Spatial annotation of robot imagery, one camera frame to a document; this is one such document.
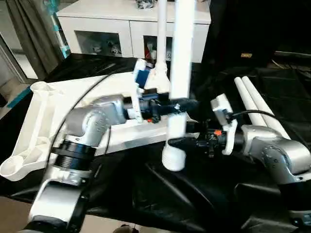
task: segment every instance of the white pvc pipe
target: white pvc pipe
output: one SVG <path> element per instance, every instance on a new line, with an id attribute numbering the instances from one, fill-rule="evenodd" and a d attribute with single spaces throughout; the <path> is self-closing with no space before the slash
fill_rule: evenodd
<path id="1" fill-rule="evenodd" d="M 176 0 L 170 99 L 188 98 L 190 88 L 192 38 L 196 0 Z M 170 115 L 167 139 L 183 137 L 186 133 L 187 113 Z M 162 163 L 171 171 L 185 167 L 186 153 L 167 144 Z"/>
<path id="2" fill-rule="evenodd" d="M 158 1 L 156 64 L 157 72 L 167 72 L 166 67 L 166 13 L 167 0 Z"/>
<path id="3" fill-rule="evenodd" d="M 242 101 L 245 105 L 245 108 L 247 110 L 258 110 L 257 106 L 255 105 L 252 97 L 248 93 L 242 79 L 240 77 L 236 77 L 234 79 L 234 82 L 238 88 L 239 94 L 242 98 Z M 249 118 L 251 119 L 251 122 L 253 125 L 261 125 L 261 126 L 267 126 L 265 121 L 263 120 L 261 114 L 258 113 L 250 113 L 248 114 Z"/>
<path id="4" fill-rule="evenodd" d="M 257 89 L 255 88 L 255 86 L 252 84 L 252 82 L 249 80 L 249 78 L 247 76 L 244 76 L 242 78 L 242 81 L 247 89 L 247 91 L 249 92 L 249 94 L 251 95 L 251 98 L 253 99 L 255 105 L 257 106 L 257 108 L 259 110 L 268 112 L 273 114 L 272 110 L 269 108 L 269 106 L 267 105 L 267 103 L 264 101 L 264 99 L 262 98 L 262 96 L 260 95 L 260 93 L 257 91 Z M 266 116 L 262 114 L 262 117 L 264 119 L 264 121 L 266 122 L 267 126 L 278 131 L 284 138 L 286 139 L 291 139 L 289 137 L 289 135 L 286 133 L 285 129 L 283 128 L 283 126 L 280 124 L 280 122 L 272 117 Z"/>

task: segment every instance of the table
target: table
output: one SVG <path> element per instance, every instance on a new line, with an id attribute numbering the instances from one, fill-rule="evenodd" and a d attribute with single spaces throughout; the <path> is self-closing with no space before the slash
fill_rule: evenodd
<path id="1" fill-rule="evenodd" d="M 104 68 L 111 62 L 116 67 L 127 66 L 130 71 L 135 61 L 71 54 L 46 81 L 107 74 L 111 69 Z M 242 102 L 237 90 L 232 88 L 233 78 L 246 74 L 275 114 L 289 118 L 292 126 L 311 142 L 308 121 L 311 113 L 304 111 L 311 106 L 305 88 L 309 83 L 293 71 L 235 68 L 210 78 L 204 67 L 194 66 L 192 94 L 198 100 L 210 100 L 225 92 L 233 109 L 241 110 Z M 31 97 L 28 94 L 0 121 L 0 162 L 13 151 Z M 209 101 L 201 103 L 200 112 L 193 116 L 213 118 Z M 163 145 L 156 143 L 97 157 L 94 163 L 104 162 L 104 166 L 89 192 L 91 202 L 87 213 L 176 232 L 237 231 L 247 220 L 246 228 L 262 223 L 260 227 L 270 227 L 272 231 L 294 229 L 287 220 L 277 186 L 262 166 L 250 165 L 234 156 L 207 158 L 204 154 L 188 153 L 186 168 L 169 172 L 161 164 Z M 0 177 L 0 195 L 32 202 L 42 175 L 43 170 L 37 170 L 18 182 Z"/>

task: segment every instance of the white shelf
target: white shelf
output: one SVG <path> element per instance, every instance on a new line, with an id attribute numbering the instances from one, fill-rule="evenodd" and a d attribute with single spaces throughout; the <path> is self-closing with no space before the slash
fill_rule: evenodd
<path id="1" fill-rule="evenodd" d="M 79 0 L 57 13 L 59 17 L 81 17 L 157 22 L 157 5 L 138 9 L 135 0 Z M 175 21 L 175 3 L 167 4 L 167 22 Z M 210 24 L 207 1 L 196 4 L 195 23 Z"/>

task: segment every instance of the blue object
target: blue object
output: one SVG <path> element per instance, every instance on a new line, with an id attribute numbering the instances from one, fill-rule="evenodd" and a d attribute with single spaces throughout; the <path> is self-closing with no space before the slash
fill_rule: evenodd
<path id="1" fill-rule="evenodd" d="M 15 105 L 18 104 L 18 102 L 20 102 L 28 93 L 30 93 L 30 86 L 27 87 L 25 90 L 23 90 L 18 96 L 15 97 L 14 100 L 12 100 L 7 107 L 8 108 L 13 108 Z"/>
<path id="2" fill-rule="evenodd" d="M 150 69 L 140 70 L 136 77 L 136 82 L 139 84 L 141 89 L 144 89 L 148 75 L 150 73 Z"/>

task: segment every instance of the floor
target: floor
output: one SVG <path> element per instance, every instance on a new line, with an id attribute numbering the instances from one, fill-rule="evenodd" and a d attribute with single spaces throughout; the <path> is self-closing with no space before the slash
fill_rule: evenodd
<path id="1" fill-rule="evenodd" d="M 0 233 L 16 233 L 27 225 L 31 205 L 8 198 L 0 197 Z M 134 223 L 87 215 L 81 233 L 112 233 L 122 224 L 128 224 L 140 233 L 169 233 L 169 231 L 143 227 Z"/>

